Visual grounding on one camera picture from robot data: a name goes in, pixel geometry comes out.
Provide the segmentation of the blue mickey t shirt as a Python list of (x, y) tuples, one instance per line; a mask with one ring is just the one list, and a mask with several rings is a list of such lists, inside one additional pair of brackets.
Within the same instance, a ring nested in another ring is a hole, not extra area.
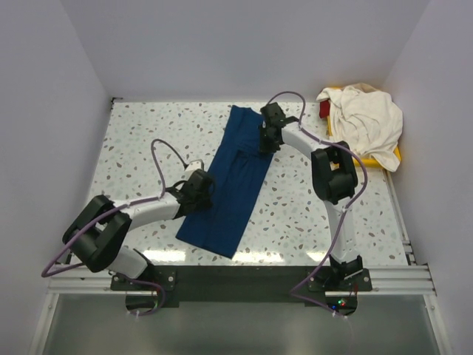
[(188, 215), (176, 238), (231, 259), (253, 212), (272, 153), (259, 151), (263, 117), (250, 108), (231, 107), (224, 135), (208, 172), (216, 183), (213, 206)]

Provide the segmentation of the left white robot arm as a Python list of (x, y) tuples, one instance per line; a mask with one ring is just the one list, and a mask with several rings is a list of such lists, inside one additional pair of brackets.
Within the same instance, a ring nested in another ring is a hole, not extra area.
[(145, 290), (153, 281), (151, 262), (123, 245), (128, 232), (210, 209), (215, 189), (209, 173), (196, 169), (187, 179), (166, 188), (162, 197), (118, 202), (97, 195), (64, 233), (63, 244), (92, 273), (108, 270), (122, 274), (135, 289)]

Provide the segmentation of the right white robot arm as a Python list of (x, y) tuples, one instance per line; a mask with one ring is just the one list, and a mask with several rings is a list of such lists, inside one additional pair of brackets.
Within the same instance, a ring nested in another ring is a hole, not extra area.
[(363, 269), (350, 204), (358, 185), (350, 148), (344, 141), (331, 143), (312, 136), (276, 103), (267, 104), (260, 112), (263, 116), (259, 126), (261, 153), (275, 153), (285, 144), (310, 159), (313, 190), (324, 203), (330, 225), (329, 281), (335, 289), (347, 290)]

